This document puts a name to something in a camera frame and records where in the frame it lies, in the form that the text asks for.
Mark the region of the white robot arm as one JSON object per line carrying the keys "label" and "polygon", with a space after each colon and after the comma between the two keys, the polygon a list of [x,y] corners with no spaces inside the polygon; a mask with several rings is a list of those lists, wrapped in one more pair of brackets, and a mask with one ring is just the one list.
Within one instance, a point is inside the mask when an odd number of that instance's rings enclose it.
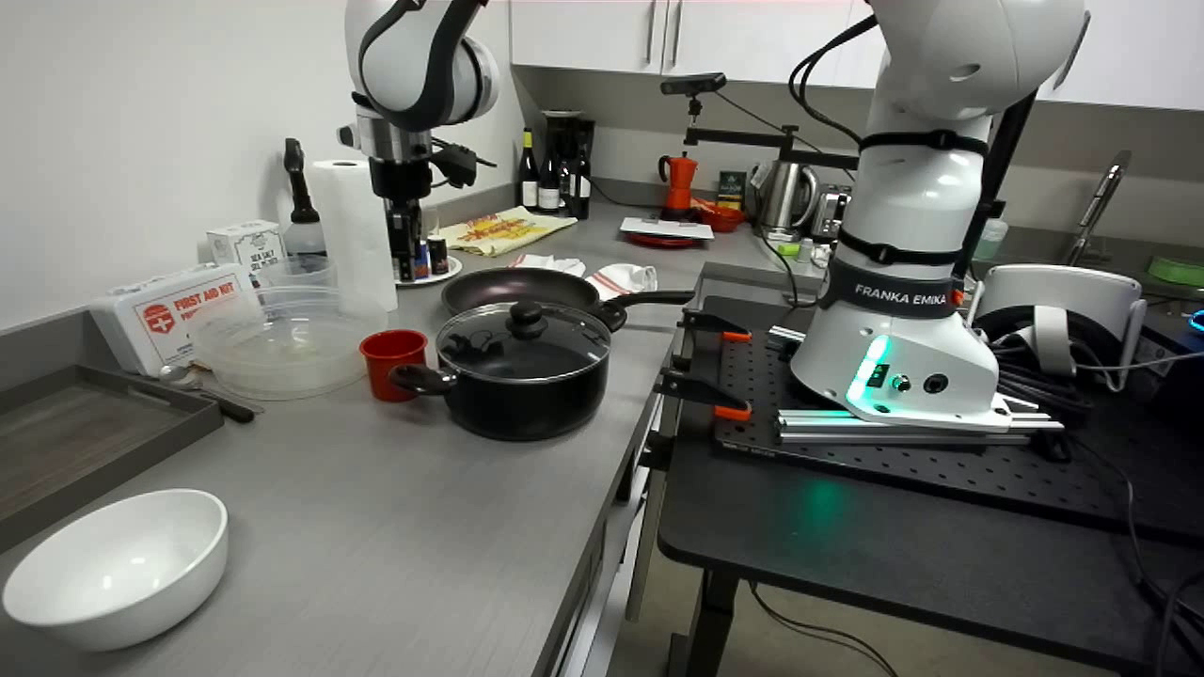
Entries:
{"label": "white robot arm", "polygon": [[440,130],[487,116],[496,102],[496,62],[471,39],[487,5],[346,0],[354,126],[341,138],[368,160],[404,284],[428,272],[423,199],[434,192],[434,178],[467,187],[487,167],[477,150],[440,138]]}

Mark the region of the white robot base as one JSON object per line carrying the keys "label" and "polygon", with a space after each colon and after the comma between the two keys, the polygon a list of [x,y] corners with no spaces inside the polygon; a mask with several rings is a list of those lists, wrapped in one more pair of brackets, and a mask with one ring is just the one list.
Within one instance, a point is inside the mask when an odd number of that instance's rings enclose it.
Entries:
{"label": "white robot base", "polygon": [[1085,0],[869,0],[887,62],[790,373],[892,427],[1001,428],[996,356],[960,316],[991,137],[1070,58]]}

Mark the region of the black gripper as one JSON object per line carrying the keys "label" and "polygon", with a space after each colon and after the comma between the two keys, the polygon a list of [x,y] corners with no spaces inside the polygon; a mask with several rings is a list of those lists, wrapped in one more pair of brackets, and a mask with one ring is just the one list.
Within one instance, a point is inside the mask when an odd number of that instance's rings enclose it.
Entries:
{"label": "black gripper", "polygon": [[404,284],[418,280],[423,199],[428,195],[428,187],[434,170],[427,160],[374,167],[374,192],[384,199],[390,260]]}

